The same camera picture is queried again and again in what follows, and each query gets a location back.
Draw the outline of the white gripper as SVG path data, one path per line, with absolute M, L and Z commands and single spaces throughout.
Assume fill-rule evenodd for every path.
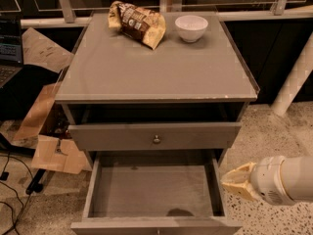
M 285 190 L 281 176 L 285 159 L 284 156 L 267 157 L 257 164 L 243 164 L 222 176 L 222 186 L 228 192 L 249 201 L 256 201 L 257 193 L 270 205 L 292 206 L 295 201 Z

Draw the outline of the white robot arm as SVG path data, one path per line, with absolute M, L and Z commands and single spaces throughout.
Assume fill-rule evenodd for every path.
M 313 158 L 267 157 L 243 164 L 221 178 L 223 188 L 249 201 L 273 206 L 313 202 Z

